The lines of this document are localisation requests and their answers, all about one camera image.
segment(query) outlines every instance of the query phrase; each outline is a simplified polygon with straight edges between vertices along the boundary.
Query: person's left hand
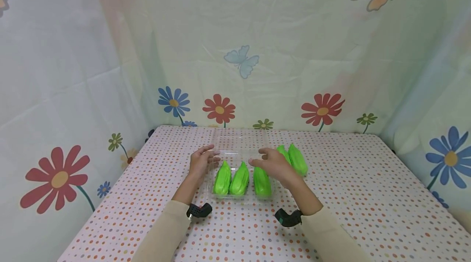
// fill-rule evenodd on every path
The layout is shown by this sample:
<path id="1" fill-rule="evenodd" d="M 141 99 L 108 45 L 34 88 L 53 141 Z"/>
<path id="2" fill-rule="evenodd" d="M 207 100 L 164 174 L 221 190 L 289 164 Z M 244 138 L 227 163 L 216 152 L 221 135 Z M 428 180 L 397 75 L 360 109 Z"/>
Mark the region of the person's left hand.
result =
<path id="1" fill-rule="evenodd" d="M 204 176 L 207 171 L 207 166 L 209 163 L 219 162 L 221 159 L 215 157 L 219 153 L 215 151 L 209 151 L 214 148 L 213 144 L 199 148 L 190 156 L 190 171 L 188 172 L 189 176 L 198 179 L 198 184 L 201 185 L 204 180 Z"/>

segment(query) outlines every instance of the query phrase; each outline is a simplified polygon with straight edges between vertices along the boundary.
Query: red flower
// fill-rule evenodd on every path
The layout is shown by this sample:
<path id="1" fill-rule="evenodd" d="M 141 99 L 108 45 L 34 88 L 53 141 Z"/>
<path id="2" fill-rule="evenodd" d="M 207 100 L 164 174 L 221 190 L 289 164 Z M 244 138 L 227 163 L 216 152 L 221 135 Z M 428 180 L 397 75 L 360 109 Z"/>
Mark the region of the red flower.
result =
<path id="1" fill-rule="evenodd" d="M 330 116 L 338 116 L 338 114 L 340 114 L 342 111 L 340 107 L 343 105 L 345 100 L 336 104 L 340 98 L 340 94 L 334 94 L 332 98 L 330 97 L 330 94 L 325 94 L 323 98 L 321 94 L 316 94 L 314 96 L 314 101 L 316 101 L 318 107 L 307 102 L 304 103 L 301 106 L 301 109 L 310 113 L 304 113 L 301 115 L 301 117 L 309 118 L 306 123 L 312 123 L 313 126 L 319 125 L 321 120 L 325 125 L 331 125 L 333 121 Z"/>
<path id="2" fill-rule="evenodd" d="M 205 112 L 210 112 L 208 114 L 208 119 L 216 118 L 216 122 L 222 124 L 223 122 L 229 123 L 230 119 L 234 119 L 235 115 L 234 110 L 236 107 L 234 105 L 227 105 L 230 102 L 229 98 L 221 98 L 220 94 L 215 94 L 213 96 L 214 101 L 206 99 L 204 103 L 208 107 L 203 107 Z"/>
<path id="3" fill-rule="evenodd" d="M 38 202 L 43 196 L 47 197 L 39 205 L 36 210 L 38 213 L 43 214 L 51 206 L 52 202 L 58 196 L 56 201 L 56 210 L 60 210 L 64 207 L 65 198 L 72 202 L 77 197 L 74 189 L 71 185 L 84 185 L 87 182 L 87 175 L 72 175 L 78 170 L 85 167 L 89 162 L 88 156 L 83 156 L 74 163 L 75 158 L 80 152 L 80 146 L 74 146 L 67 155 L 64 163 L 64 153 L 62 149 L 57 147 L 51 152 L 52 164 L 47 158 L 39 160 L 39 166 L 44 170 L 33 168 L 28 171 L 25 178 L 29 181 L 40 181 L 46 182 L 40 187 L 35 188 L 29 193 L 25 194 L 20 201 L 22 208 L 28 208 L 34 203 Z"/>

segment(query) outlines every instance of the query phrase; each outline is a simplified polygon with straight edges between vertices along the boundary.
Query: green vegetable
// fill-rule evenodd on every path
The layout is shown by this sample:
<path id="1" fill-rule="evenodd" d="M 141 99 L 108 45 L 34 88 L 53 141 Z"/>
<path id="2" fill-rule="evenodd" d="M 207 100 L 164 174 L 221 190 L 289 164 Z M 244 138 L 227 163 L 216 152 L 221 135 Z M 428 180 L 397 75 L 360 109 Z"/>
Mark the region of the green vegetable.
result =
<path id="1" fill-rule="evenodd" d="M 271 196 L 270 178 L 260 167 L 253 169 L 253 184 L 255 185 L 255 194 L 261 197 Z"/>
<path id="2" fill-rule="evenodd" d="M 224 161 L 214 180 L 213 193 L 217 195 L 227 195 L 229 185 L 231 184 L 231 176 L 231 167 Z"/>
<path id="3" fill-rule="evenodd" d="M 278 148 L 276 148 L 277 151 L 279 151 L 280 154 L 285 156 L 286 162 L 288 162 L 291 165 L 291 159 L 289 159 L 288 152 L 285 150 L 284 145 L 280 145 Z"/>
<path id="4" fill-rule="evenodd" d="M 232 179 L 232 183 L 229 187 L 230 194 L 239 196 L 245 194 L 245 189 L 247 188 L 248 183 L 249 170 L 245 165 L 245 162 L 242 162 Z"/>
<path id="5" fill-rule="evenodd" d="M 306 161 L 304 161 L 303 154 L 298 150 L 294 144 L 291 144 L 288 149 L 289 158 L 291 159 L 291 166 L 296 170 L 299 175 L 305 176 L 307 173 Z"/>

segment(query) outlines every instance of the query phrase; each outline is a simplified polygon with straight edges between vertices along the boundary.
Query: orange flower center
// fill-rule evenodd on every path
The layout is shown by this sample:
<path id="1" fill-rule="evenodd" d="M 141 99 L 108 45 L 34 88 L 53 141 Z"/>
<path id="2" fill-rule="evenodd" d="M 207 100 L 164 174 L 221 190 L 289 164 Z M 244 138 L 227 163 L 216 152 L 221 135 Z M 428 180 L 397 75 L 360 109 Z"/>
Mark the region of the orange flower center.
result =
<path id="1" fill-rule="evenodd" d="M 444 163 L 447 166 L 453 167 L 458 163 L 458 156 L 456 156 L 454 151 L 450 150 L 444 157 Z"/>
<path id="2" fill-rule="evenodd" d="M 216 113 L 218 114 L 223 114 L 224 113 L 224 108 L 221 106 L 217 106 L 215 109 Z"/>
<path id="3" fill-rule="evenodd" d="M 321 108 L 319 108 L 319 110 L 317 110 L 317 114 L 318 114 L 319 116 L 324 116 L 324 115 L 326 115 L 326 114 L 328 114 L 328 113 L 329 113 L 329 109 L 326 108 L 326 107 L 321 107 Z"/>
<path id="4" fill-rule="evenodd" d="M 178 101 L 177 100 L 170 100 L 168 101 L 172 107 L 178 107 Z"/>
<path id="5" fill-rule="evenodd" d="M 69 175 L 65 171 L 60 171 L 52 178 L 51 185 L 53 188 L 61 188 L 67 183 Z"/>

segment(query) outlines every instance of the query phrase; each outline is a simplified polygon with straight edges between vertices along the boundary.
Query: person's right hand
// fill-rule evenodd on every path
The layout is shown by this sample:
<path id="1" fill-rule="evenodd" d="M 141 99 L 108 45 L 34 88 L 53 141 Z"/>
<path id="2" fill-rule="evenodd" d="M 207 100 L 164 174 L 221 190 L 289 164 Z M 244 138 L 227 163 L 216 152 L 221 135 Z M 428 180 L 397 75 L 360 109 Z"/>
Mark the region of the person's right hand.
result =
<path id="1" fill-rule="evenodd" d="M 290 187 L 296 181 L 303 179 L 294 171 L 293 167 L 286 162 L 285 156 L 273 148 L 261 148 L 258 153 L 263 154 L 263 160 L 249 159 L 249 164 L 254 167 L 260 167 L 267 174 L 278 180 L 285 188 Z"/>

